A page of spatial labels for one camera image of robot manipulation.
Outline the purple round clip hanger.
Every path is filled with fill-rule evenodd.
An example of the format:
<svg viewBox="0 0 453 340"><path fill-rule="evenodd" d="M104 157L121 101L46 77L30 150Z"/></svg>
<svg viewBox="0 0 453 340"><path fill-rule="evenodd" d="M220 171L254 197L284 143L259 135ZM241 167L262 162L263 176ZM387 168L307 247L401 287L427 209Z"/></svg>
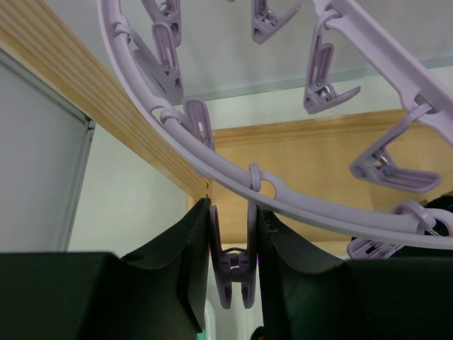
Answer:
<svg viewBox="0 0 453 340"><path fill-rule="evenodd" d="M202 99L189 98L184 94L177 53L181 40L178 27L180 8L177 3L170 2L160 5L155 1L142 1L139 4L151 21L151 41L146 42L130 25L122 12L121 2L118 2L128 26L134 31L134 37L128 42L128 47L145 84L155 96L166 99L177 111L184 114L197 130L200 139L231 163L245 170L256 166L260 170L282 179L292 191L322 201L325 201L322 199L322 195L331 192L339 176L345 176L347 184L358 179L385 187L389 193L397 191L415 194L427 193L440 185L441 176L439 174L399 166L389 153L389 146L393 145L413 125L419 125L422 129L430 129L439 135L432 128L415 121L410 123L398 137L385 141L384 137L406 115L402 105L402 116L385 133L380 133L377 128L372 128L369 130L368 137L353 135L351 138L347 138L344 134L334 135L332 129L327 129L324 133L311 129L306 138L305 149L301 154L297 154L293 146L282 141L266 140L264 145L259 145L258 130L253 127L250 142L242 141L235 146L232 152L225 152L214 138L207 103ZM339 32L323 24L316 12L315 3L316 1L314 2L316 21L309 43L306 83L302 90L302 104L308 114L321 113L335 108L359 93L358 88L338 93L329 81L328 73L334 46L323 40L323 34L329 30ZM349 40L346 38L345 40L357 50ZM390 87L396 92L398 102L401 104L397 91L391 85ZM447 144L452 143L452 140L444 141ZM409 200L422 206L414 199L407 199L397 204L390 212L378 213L392 214L401 203ZM249 200L247 202L246 234L247 242L252 244L258 238L257 209L266 209ZM347 207L376 212L364 205ZM442 222L437 222L434 227L427 230L427 234L452 238L452 226L446 227ZM407 246L363 239L349 234L344 235L352 237L352 243L347 246L346 251L348 256L353 259L374 257L385 259Z"/></svg>

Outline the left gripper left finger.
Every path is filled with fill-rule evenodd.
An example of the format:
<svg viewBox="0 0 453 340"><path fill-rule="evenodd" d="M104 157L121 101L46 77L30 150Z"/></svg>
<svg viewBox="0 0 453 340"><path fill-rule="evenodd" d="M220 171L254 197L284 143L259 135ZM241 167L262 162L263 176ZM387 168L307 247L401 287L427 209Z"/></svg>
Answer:
<svg viewBox="0 0 453 340"><path fill-rule="evenodd" d="M210 200L124 255L127 335L197 335L205 321Z"/></svg>

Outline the wooden hanger rack frame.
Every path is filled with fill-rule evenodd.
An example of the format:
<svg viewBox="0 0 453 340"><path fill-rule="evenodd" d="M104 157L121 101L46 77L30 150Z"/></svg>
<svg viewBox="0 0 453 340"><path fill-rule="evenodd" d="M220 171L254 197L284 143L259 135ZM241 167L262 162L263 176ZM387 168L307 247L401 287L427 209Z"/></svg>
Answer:
<svg viewBox="0 0 453 340"><path fill-rule="evenodd" d="M415 121L432 128L444 140L452 140L452 95L435 76L356 2L317 1L315 6L323 24L349 40L397 91L406 115L385 141L395 139ZM140 135L147 130L159 134L201 174L261 208L363 239L452 248L451 237L427 234L437 222L452 226L452 214L445 210L427 209L412 200L401 203L392 214L349 208L294 192L281 178L256 166L245 170L224 159L200 139L184 114L145 84L128 47L134 31L119 2L99 1L98 17L114 74L90 57L88 68L94 75L82 74L75 83L69 81L68 63L86 48L42 1L2 1L1 42L20 57L42 53L43 61L31 59L29 65L53 84L63 83L67 98L84 111L112 118L120 129L139 120Z"/></svg>

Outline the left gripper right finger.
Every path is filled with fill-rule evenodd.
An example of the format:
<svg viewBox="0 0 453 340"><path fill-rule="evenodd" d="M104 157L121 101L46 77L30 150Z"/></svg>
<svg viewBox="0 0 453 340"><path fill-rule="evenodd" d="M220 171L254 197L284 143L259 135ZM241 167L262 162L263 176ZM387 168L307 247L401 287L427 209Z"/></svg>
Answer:
<svg viewBox="0 0 453 340"><path fill-rule="evenodd" d="M259 210L258 267L267 339L343 337L343 264L273 212Z"/></svg>

